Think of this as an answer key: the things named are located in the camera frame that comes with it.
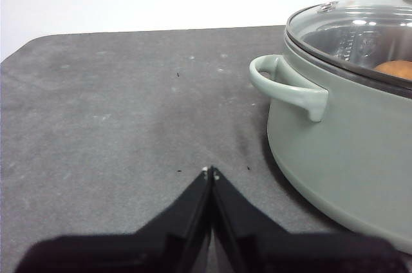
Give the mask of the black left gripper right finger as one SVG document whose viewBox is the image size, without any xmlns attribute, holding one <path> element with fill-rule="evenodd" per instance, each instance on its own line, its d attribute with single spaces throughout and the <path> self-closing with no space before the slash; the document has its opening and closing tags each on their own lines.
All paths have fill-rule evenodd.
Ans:
<svg viewBox="0 0 412 273">
<path fill-rule="evenodd" d="M 212 168 L 214 234 L 233 272 L 407 272 L 386 240 L 354 233 L 293 234 L 252 205 Z"/>
</svg>

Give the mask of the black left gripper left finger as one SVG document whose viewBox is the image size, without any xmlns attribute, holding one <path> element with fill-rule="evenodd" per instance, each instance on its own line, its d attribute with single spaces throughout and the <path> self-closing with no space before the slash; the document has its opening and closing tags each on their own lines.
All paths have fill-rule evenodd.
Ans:
<svg viewBox="0 0 412 273">
<path fill-rule="evenodd" d="M 136 232 L 40 241 L 27 250 L 16 272 L 205 272 L 211 187 L 211 170 L 204 169 Z"/>
</svg>

